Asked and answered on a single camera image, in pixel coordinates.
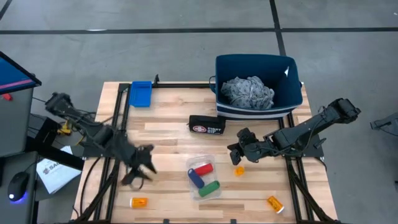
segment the gray floor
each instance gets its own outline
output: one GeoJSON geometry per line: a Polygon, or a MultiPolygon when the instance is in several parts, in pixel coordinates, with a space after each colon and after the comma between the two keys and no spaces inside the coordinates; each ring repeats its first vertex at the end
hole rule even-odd
{"type": "MultiPolygon", "coordinates": [[[[398,27],[396,0],[276,0],[282,28],[398,27]]],[[[273,27],[267,0],[13,0],[1,30],[273,27]]],[[[335,98],[362,110],[357,121],[324,131],[328,177],[339,219],[398,220],[398,139],[369,122],[398,111],[398,32],[283,33],[313,113],[335,98]]],[[[34,95],[70,93],[95,110],[105,81],[207,80],[215,57],[279,54],[270,33],[2,35],[0,50],[35,73],[34,95]]],[[[32,112],[47,114],[35,101],[32,112]]],[[[76,139],[59,139],[74,142],[76,139]]],[[[70,218],[78,179],[40,203],[39,222],[70,218]]]]}

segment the wooden tabletop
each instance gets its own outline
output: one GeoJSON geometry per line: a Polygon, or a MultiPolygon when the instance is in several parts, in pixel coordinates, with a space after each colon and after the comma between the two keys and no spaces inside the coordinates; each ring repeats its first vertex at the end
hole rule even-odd
{"type": "MultiPolygon", "coordinates": [[[[119,82],[104,83],[97,121],[112,116],[118,85],[119,82]]],[[[296,124],[311,117],[304,86],[302,94],[303,104],[293,111],[296,124]]],[[[135,145],[155,145],[152,160],[158,174],[147,172],[154,181],[145,181],[139,192],[133,192],[129,186],[118,183],[112,223],[161,223],[165,218],[172,223],[229,223],[231,219],[237,219],[238,223],[295,221],[285,159],[280,156],[266,157],[255,164],[244,158],[239,165],[244,166],[245,173],[236,177],[233,174],[235,166],[232,165],[226,148],[237,142],[236,133],[239,130],[248,127],[261,138],[278,129],[278,122],[227,121],[226,130],[221,136],[191,133],[187,126],[188,117],[191,114],[215,116],[215,106],[215,94],[209,88],[154,88],[150,108],[130,107],[127,121],[129,140],[135,145]],[[198,203],[190,197],[186,161],[202,155],[212,155],[215,158],[222,193],[218,199],[198,203]],[[280,214],[276,214],[266,202],[272,195],[285,207],[280,214]],[[129,201],[132,197],[148,198],[147,207],[130,208],[129,201]]],[[[77,209],[83,182],[94,160],[92,158],[85,162],[75,201],[77,209]]],[[[337,218],[324,166],[313,158],[303,158],[303,163],[310,193],[326,214],[337,218]]],[[[103,159],[97,163],[88,179],[83,209],[97,194],[102,169],[103,159]]],[[[119,180],[124,174],[125,167],[121,165],[119,180]]],[[[306,219],[300,193],[299,197],[302,215],[306,219]]],[[[105,217],[108,194],[103,202],[102,218],[105,217]]]]}

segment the blue light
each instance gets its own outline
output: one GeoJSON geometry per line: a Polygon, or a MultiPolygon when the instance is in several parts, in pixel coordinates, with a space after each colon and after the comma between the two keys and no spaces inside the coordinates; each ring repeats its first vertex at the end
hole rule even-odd
{"type": "Polygon", "coordinates": [[[26,198],[27,198],[27,191],[25,192],[24,196],[22,196],[21,199],[19,199],[18,201],[15,201],[15,202],[10,201],[10,203],[11,203],[11,204],[20,204],[20,203],[22,203],[26,198]]]}

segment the black mouse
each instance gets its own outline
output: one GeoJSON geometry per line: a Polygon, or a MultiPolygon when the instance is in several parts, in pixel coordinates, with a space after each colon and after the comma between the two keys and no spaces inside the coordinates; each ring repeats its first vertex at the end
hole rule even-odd
{"type": "Polygon", "coordinates": [[[28,180],[27,172],[19,172],[11,179],[8,185],[8,198],[11,201],[16,202],[24,196],[28,180]]]}

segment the gray cloth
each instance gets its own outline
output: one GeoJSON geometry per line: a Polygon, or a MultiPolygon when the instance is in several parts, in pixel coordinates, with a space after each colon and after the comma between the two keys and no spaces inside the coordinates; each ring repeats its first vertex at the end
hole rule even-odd
{"type": "Polygon", "coordinates": [[[236,77],[223,83],[221,92],[228,97],[230,105],[238,108],[264,110],[274,105],[274,91],[264,86],[259,77],[236,77]]]}

